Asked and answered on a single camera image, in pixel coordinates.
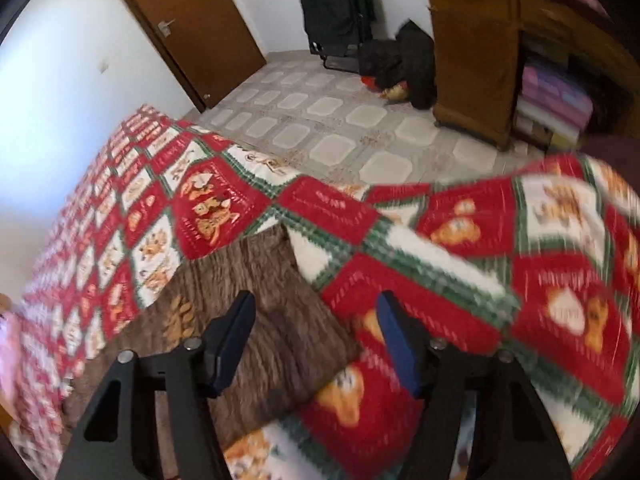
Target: wooden door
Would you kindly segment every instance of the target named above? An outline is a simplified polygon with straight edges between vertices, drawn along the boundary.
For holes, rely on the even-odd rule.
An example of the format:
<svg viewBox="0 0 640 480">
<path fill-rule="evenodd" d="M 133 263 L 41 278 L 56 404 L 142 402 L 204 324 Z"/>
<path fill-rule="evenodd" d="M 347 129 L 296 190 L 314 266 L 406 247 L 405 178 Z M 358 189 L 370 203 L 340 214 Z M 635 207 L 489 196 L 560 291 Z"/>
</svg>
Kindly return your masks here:
<svg viewBox="0 0 640 480">
<path fill-rule="evenodd" d="M 233 0 L 126 2 L 159 50 L 166 49 L 178 80 L 184 86 L 186 79 L 207 107 L 265 65 Z"/>
</svg>

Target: door handle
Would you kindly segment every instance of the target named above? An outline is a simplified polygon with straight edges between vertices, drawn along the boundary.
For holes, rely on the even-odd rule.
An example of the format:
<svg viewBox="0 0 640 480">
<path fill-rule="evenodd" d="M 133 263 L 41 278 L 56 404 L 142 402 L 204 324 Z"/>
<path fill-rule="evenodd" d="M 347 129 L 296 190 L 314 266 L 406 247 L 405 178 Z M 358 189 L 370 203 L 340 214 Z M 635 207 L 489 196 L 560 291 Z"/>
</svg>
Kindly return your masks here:
<svg viewBox="0 0 640 480">
<path fill-rule="evenodd" d="M 175 20 L 171 20 L 170 22 L 166 22 L 162 20 L 162 22 L 158 23 L 158 30 L 165 37 L 168 38 L 171 35 L 171 25 Z"/>
</svg>

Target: screw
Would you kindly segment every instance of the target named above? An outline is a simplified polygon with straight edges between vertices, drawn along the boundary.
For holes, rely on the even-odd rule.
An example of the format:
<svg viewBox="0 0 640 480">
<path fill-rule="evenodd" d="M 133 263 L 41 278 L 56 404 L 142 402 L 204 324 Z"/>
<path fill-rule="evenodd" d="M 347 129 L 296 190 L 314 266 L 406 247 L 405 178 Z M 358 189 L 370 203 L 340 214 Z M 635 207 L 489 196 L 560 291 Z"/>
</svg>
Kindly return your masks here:
<svg viewBox="0 0 640 480">
<path fill-rule="evenodd" d="M 500 350 L 498 352 L 498 359 L 505 364 L 513 363 L 513 354 L 508 350 Z"/>
<path fill-rule="evenodd" d="M 441 337 L 433 337 L 430 344 L 434 350 L 444 350 L 447 347 L 447 340 Z"/>
<path fill-rule="evenodd" d="M 131 350 L 123 350 L 118 354 L 118 362 L 121 364 L 126 364 L 133 359 L 133 351 Z"/>
<path fill-rule="evenodd" d="M 199 337 L 190 337 L 184 341 L 184 347 L 187 350 L 195 350 L 202 345 L 202 339 Z"/>
</svg>

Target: door frame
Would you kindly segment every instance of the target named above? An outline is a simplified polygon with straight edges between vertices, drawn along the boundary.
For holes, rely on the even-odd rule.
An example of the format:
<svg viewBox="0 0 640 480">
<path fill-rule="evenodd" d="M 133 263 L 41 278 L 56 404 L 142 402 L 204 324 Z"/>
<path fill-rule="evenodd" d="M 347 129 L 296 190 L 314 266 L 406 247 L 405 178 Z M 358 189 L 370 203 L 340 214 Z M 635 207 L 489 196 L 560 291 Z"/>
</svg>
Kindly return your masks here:
<svg viewBox="0 0 640 480">
<path fill-rule="evenodd" d="M 168 66 L 169 70 L 174 74 L 174 77 L 177 79 L 180 86 L 184 89 L 186 94 L 189 96 L 189 99 L 193 102 L 193 105 L 197 108 L 200 113 L 203 113 L 207 109 L 207 105 L 201 99 L 200 95 L 196 92 L 196 89 L 193 87 L 186 74 L 180 69 L 178 64 L 175 62 L 173 56 L 169 53 L 169 51 L 164 46 L 164 43 L 156 33 L 156 28 L 149 22 L 146 16 L 143 14 L 142 10 L 136 3 L 136 0 L 123 0 L 124 4 L 129 9 L 129 12 L 133 15 L 135 20 L 138 22 L 140 27 L 142 28 L 145 35 L 149 38 L 149 41 L 153 44 L 156 51 L 164 61 L 164 63 Z"/>
</svg>

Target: tiled floor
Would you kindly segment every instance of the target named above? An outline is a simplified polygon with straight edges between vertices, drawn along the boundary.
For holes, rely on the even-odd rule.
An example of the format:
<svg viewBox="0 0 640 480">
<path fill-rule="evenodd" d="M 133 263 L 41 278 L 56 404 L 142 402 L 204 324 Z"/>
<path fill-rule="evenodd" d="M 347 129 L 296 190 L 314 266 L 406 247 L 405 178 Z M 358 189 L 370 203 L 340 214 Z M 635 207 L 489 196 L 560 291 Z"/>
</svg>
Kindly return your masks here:
<svg viewBox="0 0 640 480">
<path fill-rule="evenodd" d="M 502 174 L 542 156 L 524 143 L 501 153 L 436 128 L 430 111 L 386 105 L 357 76 L 325 70 L 306 52 L 270 55 L 198 122 L 329 182 L 444 182 Z"/>
</svg>

